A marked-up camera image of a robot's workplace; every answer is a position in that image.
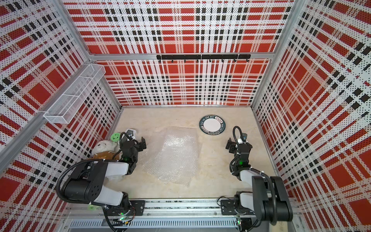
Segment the bubble wrap of plate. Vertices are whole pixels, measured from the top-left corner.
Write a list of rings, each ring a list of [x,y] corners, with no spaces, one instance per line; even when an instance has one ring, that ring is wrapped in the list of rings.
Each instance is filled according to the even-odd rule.
[[[188,187],[198,172],[200,148],[195,128],[164,128],[150,137],[143,169],[163,183]]]

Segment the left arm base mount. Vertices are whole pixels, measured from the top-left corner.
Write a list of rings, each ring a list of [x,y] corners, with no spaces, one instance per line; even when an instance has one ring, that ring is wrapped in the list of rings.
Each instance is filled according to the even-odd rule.
[[[144,200],[129,200],[121,206],[106,206],[107,216],[142,216],[145,209]]]

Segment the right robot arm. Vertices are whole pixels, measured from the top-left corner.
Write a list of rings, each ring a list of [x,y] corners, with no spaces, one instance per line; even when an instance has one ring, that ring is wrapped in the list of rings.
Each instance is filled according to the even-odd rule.
[[[278,176],[269,176],[249,163],[252,145],[247,141],[229,139],[226,149],[233,154],[230,173],[239,181],[251,186],[251,190],[238,191],[234,195],[233,212],[238,215],[253,213],[257,220],[267,221],[271,225],[277,222],[293,220],[294,212],[285,190],[283,180]]]

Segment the black hook rail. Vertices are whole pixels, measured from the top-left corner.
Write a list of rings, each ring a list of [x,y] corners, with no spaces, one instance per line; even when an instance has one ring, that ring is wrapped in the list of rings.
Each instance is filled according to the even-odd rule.
[[[199,55],[157,55],[159,61],[174,60],[249,60],[251,54],[199,54]]]

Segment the white teddy bear toy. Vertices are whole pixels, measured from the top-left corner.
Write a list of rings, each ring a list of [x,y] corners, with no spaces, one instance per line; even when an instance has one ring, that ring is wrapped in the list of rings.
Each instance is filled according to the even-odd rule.
[[[109,140],[98,142],[92,150],[93,159],[111,160],[119,150],[119,145]]]

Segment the green round button toy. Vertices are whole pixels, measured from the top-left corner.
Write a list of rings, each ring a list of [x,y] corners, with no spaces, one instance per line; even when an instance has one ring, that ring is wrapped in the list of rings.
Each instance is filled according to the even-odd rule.
[[[112,142],[118,143],[120,141],[120,138],[121,138],[121,133],[116,132],[111,135],[110,140]]]

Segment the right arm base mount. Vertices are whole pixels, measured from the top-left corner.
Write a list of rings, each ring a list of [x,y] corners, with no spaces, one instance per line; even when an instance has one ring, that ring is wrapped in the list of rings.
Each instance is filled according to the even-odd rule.
[[[221,214],[224,216],[234,216],[234,215],[241,215],[241,216],[254,216],[254,211],[248,208],[240,208],[238,209],[233,200],[222,199],[220,200],[220,208]]]

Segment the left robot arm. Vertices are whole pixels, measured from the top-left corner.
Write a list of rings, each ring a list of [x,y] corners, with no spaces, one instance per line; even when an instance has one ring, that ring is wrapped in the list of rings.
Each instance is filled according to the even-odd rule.
[[[57,196],[72,204],[101,206],[106,212],[121,215],[135,210],[128,194],[105,184],[111,177],[133,173],[139,153],[146,149],[146,140],[137,141],[127,133],[120,134],[117,143],[103,140],[96,144],[92,158],[70,166],[58,179]]]

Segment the grey rimmed plate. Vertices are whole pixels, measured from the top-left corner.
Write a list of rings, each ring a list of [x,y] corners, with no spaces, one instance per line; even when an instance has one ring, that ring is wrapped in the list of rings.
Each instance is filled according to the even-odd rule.
[[[199,121],[199,128],[207,135],[220,135],[226,128],[225,121],[217,115],[206,115]]]

